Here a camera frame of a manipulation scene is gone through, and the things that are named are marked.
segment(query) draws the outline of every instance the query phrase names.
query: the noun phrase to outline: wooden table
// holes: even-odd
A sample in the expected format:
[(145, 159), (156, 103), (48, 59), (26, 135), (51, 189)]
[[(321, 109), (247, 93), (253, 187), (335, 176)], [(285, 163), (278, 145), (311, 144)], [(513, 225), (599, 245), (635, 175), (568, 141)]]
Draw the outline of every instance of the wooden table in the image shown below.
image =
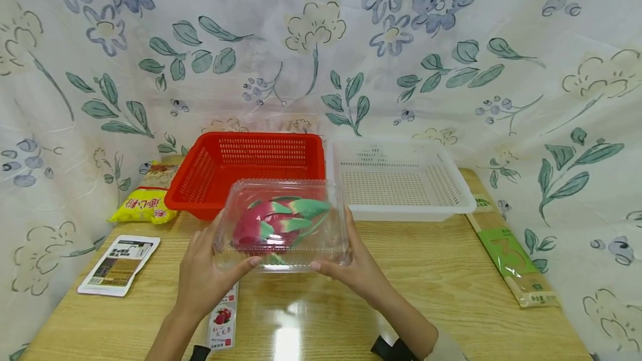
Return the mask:
[[(481, 183), (462, 170), (473, 191)], [(172, 308), (178, 264), (195, 230), (186, 212), (173, 223), (118, 225), (60, 302), (21, 361), (143, 360)], [(463, 215), (442, 223), (357, 222), (394, 287), (461, 344), (475, 361), (591, 360), (560, 309), (519, 308)], [(160, 247), (125, 298), (76, 288), (118, 235), (160, 237)], [(250, 274), (241, 281), (236, 348), (212, 360), (377, 360), (390, 326), (338, 282), (316, 274)], [(206, 322), (192, 344), (204, 343)], [(187, 360), (191, 348), (183, 358)]]

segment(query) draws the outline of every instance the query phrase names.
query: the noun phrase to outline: wrist strap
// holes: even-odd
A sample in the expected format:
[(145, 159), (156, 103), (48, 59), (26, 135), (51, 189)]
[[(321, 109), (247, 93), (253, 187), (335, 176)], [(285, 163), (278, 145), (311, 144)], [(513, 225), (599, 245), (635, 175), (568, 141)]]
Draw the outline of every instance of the wrist strap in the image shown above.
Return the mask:
[(377, 337), (371, 353), (377, 354), (383, 361), (419, 361), (401, 339), (391, 347), (383, 337)]

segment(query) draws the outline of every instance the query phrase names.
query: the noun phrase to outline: person's left hand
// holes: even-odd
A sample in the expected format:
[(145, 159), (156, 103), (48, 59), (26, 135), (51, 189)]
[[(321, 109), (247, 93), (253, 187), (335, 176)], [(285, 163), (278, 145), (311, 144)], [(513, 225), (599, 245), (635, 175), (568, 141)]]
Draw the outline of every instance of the person's left hand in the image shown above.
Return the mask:
[(218, 220), (217, 217), (206, 229), (194, 234), (183, 256), (178, 277), (178, 297), (174, 311), (198, 321), (221, 302), (241, 277), (261, 263), (261, 258), (254, 256), (245, 259), (229, 271), (219, 271), (213, 260)]

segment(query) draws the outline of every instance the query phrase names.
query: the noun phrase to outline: yellow package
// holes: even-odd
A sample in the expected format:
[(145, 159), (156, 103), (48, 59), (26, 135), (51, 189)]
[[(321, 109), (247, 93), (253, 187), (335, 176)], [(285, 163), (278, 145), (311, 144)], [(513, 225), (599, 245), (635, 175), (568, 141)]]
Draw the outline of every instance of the yellow package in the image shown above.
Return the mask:
[(165, 206), (165, 194), (178, 171), (178, 164), (152, 162), (143, 183), (124, 200), (109, 222), (151, 222), (154, 225), (167, 223), (178, 211)]

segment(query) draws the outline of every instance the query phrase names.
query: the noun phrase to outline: dragon fruit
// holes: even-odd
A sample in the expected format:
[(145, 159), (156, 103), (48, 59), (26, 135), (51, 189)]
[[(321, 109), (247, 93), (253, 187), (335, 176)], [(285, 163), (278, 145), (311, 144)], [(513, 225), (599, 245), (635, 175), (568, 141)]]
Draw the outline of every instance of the dragon fruit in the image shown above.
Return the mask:
[(301, 197), (253, 202), (234, 228), (233, 246), (251, 256), (283, 254), (312, 234), (329, 210), (328, 202)]

